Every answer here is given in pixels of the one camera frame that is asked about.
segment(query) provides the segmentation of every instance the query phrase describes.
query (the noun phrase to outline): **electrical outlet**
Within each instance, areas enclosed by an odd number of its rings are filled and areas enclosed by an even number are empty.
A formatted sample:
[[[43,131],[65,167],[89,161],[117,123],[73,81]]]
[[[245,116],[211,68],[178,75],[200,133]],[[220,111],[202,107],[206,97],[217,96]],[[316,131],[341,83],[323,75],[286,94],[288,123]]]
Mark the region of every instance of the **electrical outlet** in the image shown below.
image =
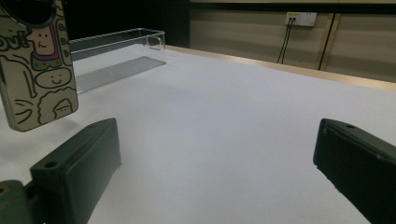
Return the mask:
[[[316,12],[301,12],[299,24],[301,26],[314,26],[316,19],[317,19]]]
[[[299,25],[300,24],[300,12],[287,12],[286,13],[286,21],[285,24],[290,24],[290,19],[294,19],[292,25]]]

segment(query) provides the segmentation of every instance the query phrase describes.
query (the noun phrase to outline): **cartoon drawing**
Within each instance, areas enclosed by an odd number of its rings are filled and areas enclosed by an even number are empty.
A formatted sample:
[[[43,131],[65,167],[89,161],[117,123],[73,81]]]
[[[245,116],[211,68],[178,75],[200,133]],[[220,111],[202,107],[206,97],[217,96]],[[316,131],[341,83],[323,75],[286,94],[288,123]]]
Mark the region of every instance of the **cartoon drawing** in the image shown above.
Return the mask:
[[[16,121],[18,124],[22,124],[32,117],[34,105],[31,102],[25,100],[15,100],[14,103],[16,107]]]
[[[40,28],[21,24],[0,3],[0,89],[8,124],[17,131],[78,109],[62,1],[54,3],[52,21]]]
[[[50,91],[44,95],[38,104],[38,122],[48,123],[73,113],[78,107],[77,97],[72,93],[76,90],[64,88],[62,90]]]
[[[61,59],[57,47],[55,30],[52,25],[42,29],[29,29],[27,39],[34,42],[35,51],[32,52],[32,68],[36,71],[49,67],[61,66]]]
[[[72,74],[66,68],[58,68],[42,72],[35,77],[35,83],[44,89],[54,89],[65,86],[72,80]]]
[[[30,69],[23,63],[9,60],[6,56],[0,55],[1,70],[3,79],[8,86],[19,88],[9,88],[8,95],[14,98],[29,100],[37,96],[35,84]]]
[[[62,101],[53,108],[52,112],[55,114],[56,119],[64,117],[73,112],[72,103],[69,99],[62,99]]]

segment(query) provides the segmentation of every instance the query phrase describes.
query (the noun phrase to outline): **black cable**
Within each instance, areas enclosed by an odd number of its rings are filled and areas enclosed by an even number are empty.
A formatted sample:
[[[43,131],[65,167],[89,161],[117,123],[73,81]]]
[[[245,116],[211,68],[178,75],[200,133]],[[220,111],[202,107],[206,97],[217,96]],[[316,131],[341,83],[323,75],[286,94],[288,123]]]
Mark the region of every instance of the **black cable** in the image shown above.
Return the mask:
[[[282,56],[282,53],[283,53],[283,48],[285,48],[286,39],[288,38],[288,33],[289,33],[289,29],[291,27],[291,24],[292,24],[292,19],[289,18],[288,26],[286,28],[286,33],[285,33],[285,39],[283,40],[283,45],[282,45],[282,49],[280,50],[279,57],[277,57],[277,61],[276,61],[277,63],[279,63],[280,57]]]
[[[288,44],[289,44],[289,37],[290,37],[290,30],[291,30],[291,26],[293,25],[293,22],[295,21],[295,19],[293,18],[291,20],[291,24],[289,27],[289,31],[288,31],[288,40],[286,41],[286,46],[285,49],[283,50],[283,56],[282,56],[282,64],[283,64],[283,60],[285,59],[285,53],[286,53],[286,49],[288,48]]]

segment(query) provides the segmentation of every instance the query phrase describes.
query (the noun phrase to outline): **cartoon face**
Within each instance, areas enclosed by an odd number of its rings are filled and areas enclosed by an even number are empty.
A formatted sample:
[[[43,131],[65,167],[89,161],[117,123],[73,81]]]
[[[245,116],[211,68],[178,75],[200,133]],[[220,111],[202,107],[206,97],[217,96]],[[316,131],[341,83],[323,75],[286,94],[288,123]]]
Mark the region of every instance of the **cartoon face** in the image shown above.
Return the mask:
[[[39,55],[51,55],[55,53],[54,38],[50,26],[42,29],[32,29],[27,36],[28,40],[35,43],[35,52]]]
[[[35,83],[44,89],[54,89],[70,83],[71,72],[66,68],[59,68],[40,73],[35,78]]]
[[[56,119],[71,114],[72,112],[73,112],[72,103],[70,102],[69,99],[63,99],[55,106],[55,108],[53,108],[53,113],[55,114]]]

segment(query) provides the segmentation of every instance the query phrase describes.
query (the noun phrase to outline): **wall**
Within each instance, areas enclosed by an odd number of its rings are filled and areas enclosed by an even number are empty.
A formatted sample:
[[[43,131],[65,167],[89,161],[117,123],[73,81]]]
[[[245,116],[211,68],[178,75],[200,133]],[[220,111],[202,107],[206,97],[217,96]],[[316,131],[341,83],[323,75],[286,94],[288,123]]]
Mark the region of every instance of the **wall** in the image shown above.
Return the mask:
[[[331,15],[319,13],[313,28],[292,28],[284,64],[396,82],[396,16],[340,14],[327,41]],[[285,18],[286,12],[193,9],[191,48],[276,63]]]

